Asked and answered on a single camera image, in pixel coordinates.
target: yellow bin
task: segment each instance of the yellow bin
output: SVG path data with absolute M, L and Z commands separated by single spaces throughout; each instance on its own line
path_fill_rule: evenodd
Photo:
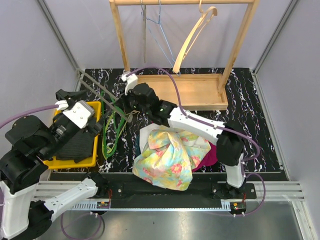
M 99 121 L 101 117 L 101 103 L 99 101 L 88 101 L 87 104 L 94 109 L 94 117 L 96 121 Z M 87 157 L 79 163 L 75 163 L 73 160 L 59 160 L 55 156 L 52 161 L 45 160 L 43 163 L 49 167 L 49 169 L 69 169 L 69 168 L 88 168 L 96 165 L 97 159 L 97 147 L 98 136 L 94 138 L 93 153 L 91 157 Z

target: white wall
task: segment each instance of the white wall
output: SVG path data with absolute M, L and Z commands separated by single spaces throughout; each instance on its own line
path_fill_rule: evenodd
M 123 68 L 116 29 L 108 0 L 46 0 L 52 14 L 82 68 Z M 290 0 L 261 0 L 252 26 L 235 63 L 254 68 L 276 29 Z M 217 4 L 215 17 L 203 30 L 189 55 L 186 67 L 225 67 L 236 38 L 246 4 Z M 131 67 L 142 67 L 143 28 L 141 6 L 119 6 Z M 157 19 L 158 6 L 148 6 L 147 16 Z M 198 21 L 197 5 L 162 6 L 162 23 L 177 57 L 189 32 Z M 165 48 L 159 27 L 150 23 Z M 170 67 L 165 56 L 147 31 L 147 63 Z
M 52 105 L 59 89 L 72 91 L 74 71 L 35 0 L 0 1 L 0 122 Z M 53 111 L 38 114 L 46 124 Z M 10 150 L 0 130 L 0 158 Z
M 258 72 L 292 180 L 320 236 L 320 1 L 301 0 Z

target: yellow floral garment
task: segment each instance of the yellow floral garment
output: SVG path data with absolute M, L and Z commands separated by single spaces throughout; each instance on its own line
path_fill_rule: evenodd
M 192 169 L 210 149 L 207 140 L 188 131 L 152 130 L 142 154 L 134 160 L 132 172 L 152 185 L 184 191 L 192 180 Z

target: wooden rack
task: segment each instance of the wooden rack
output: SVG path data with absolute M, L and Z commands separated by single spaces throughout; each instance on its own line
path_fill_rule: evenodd
M 255 15 L 260 0 L 202 0 L 202 4 L 247 4 L 242 23 L 235 38 L 229 60 L 223 74 L 182 74 L 174 75 L 181 102 L 187 110 L 226 110 L 228 100 L 226 83 L 245 40 L 250 23 Z M 126 52 L 124 32 L 118 6 L 158 5 L 159 0 L 109 0 L 117 38 L 120 44 L 124 69 L 130 71 Z M 162 5 L 199 4 L 199 0 L 161 0 Z M 139 75 L 139 83 L 147 83 L 160 99 L 178 104 L 173 84 L 166 75 Z

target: black marble pattern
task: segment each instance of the black marble pattern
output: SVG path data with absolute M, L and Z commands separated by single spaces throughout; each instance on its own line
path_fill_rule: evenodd
M 223 73 L 223 68 L 181 68 L 182 74 L 214 74 Z M 118 96 L 124 88 L 124 83 L 120 80 L 123 69 L 87 69 L 86 73 L 91 75 L 109 91 Z M 140 75 L 163 74 L 157 69 L 145 69 Z M 98 93 L 100 89 L 92 84 L 86 77 L 84 80 L 92 86 Z M 226 111 L 196 111 L 199 116 L 216 121 L 235 121 L 241 124 L 244 133 L 253 138 L 261 147 L 261 155 L 258 159 L 246 163 L 246 172 L 278 172 L 280 166 L 267 127 L 266 119 L 259 102 L 258 93 L 248 68 L 234 68 L 230 74 L 226 85 L 226 95 L 228 98 L 228 108 Z M 88 92 L 87 101 L 98 101 L 99 99 Z M 139 129 L 149 125 L 151 122 L 144 113 L 135 114 L 133 121 L 126 125 L 117 146 L 117 150 L 112 157 L 105 161 L 102 156 L 101 142 L 99 138 L 98 160 L 94 168 L 67 169 L 62 172 L 86 172 L 99 171 L 101 173 L 131 172 L 133 161 L 136 157 L 135 141 L 139 134 Z M 113 143 L 115 131 L 109 129 L 107 132 L 107 143 Z M 245 157 L 253 156 L 255 148 L 248 141 L 245 142 Z M 198 172 L 224 172 L 224 166 L 217 163 L 213 166 L 202 167 Z

